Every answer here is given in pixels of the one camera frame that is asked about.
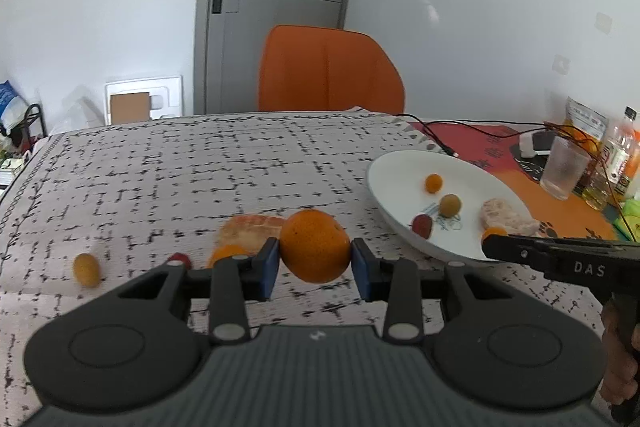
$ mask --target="white patterned tablecloth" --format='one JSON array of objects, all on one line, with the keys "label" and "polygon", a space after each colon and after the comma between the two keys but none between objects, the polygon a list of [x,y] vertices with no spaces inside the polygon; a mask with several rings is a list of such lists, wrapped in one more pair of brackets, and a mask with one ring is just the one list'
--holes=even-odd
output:
[{"label": "white patterned tablecloth", "polygon": [[[436,152],[403,121],[363,110],[201,116],[52,137],[0,203],[0,425],[17,426],[39,406],[22,366],[34,330],[177,251],[204,266],[216,230],[230,216],[289,216],[313,206],[377,255],[440,267],[386,227],[364,182],[372,159],[407,148]],[[71,264],[82,252],[100,261],[97,289],[74,281]],[[601,333],[600,305],[587,290],[521,266],[490,270]],[[194,303],[196,329],[205,324],[205,307],[206,301]],[[248,304],[248,314],[254,329],[379,327],[385,307],[360,300],[350,270],[318,286],[281,266],[271,301]],[[438,303],[424,301],[423,309],[426,331],[440,329]]]}]

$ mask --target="orange chair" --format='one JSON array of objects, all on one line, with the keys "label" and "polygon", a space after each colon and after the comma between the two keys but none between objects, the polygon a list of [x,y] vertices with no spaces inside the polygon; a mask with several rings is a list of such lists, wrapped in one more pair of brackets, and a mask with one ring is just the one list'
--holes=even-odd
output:
[{"label": "orange chair", "polygon": [[267,36],[258,86],[261,111],[404,111],[404,86],[382,48],[361,33],[276,26]]}]

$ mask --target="white bowl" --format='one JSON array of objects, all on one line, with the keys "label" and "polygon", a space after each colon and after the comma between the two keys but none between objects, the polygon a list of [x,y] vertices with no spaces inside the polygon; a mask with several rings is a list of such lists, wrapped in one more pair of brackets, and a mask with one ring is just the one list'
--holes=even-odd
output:
[{"label": "white bowl", "polygon": [[[444,181],[436,194],[424,189],[429,174],[439,174]],[[380,156],[367,169],[367,186],[394,232],[412,247],[446,263],[496,263],[482,253],[480,243],[484,232],[480,208],[486,200],[502,198],[530,217],[522,200],[498,178],[471,163],[434,152],[414,149]],[[450,219],[438,214],[438,202],[445,194],[455,194],[462,201],[460,213]],[[429,239],[411,230],[418,214],[433,219]]]}]

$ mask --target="hand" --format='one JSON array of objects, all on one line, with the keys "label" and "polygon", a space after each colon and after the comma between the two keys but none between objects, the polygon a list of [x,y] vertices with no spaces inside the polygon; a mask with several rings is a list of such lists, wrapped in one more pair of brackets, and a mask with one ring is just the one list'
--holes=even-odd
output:
[{"label": "hand", "polygon": [[[607,351],[607,368],[600,394],[609,403],[620,405],[638,390],[638,383],[635,380],[638,363],[631,354],[626,352],[625,346],[620,341],[618,336],[620,316],[612,301],[607,302],[600,316],[605,328],[602,344]],[[637,324],[634,329],[631,344],[634,349],[640,351],[640,324]]]}]

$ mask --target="red fruit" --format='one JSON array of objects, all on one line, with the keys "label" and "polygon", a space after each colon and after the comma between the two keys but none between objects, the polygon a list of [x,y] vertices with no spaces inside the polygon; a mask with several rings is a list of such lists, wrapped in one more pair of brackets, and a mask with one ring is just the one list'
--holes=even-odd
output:
[{"label": "red fruit", "polygon": [[189,256],[187,254],[185,254],[185,253],[174,253],[166,261],[167,262],[169,262],[169,261],[180,261],[182,264],[184,264],[184,267],[187,270],[191,269],[191,259],[189,259]]},{"label": "red fruit", "polygon": [[418,214],[411,222],[411,229],[417,233],[420,237],[428,239],[431,235],[431,228],[433,227],[433,219],[427,214]]}]

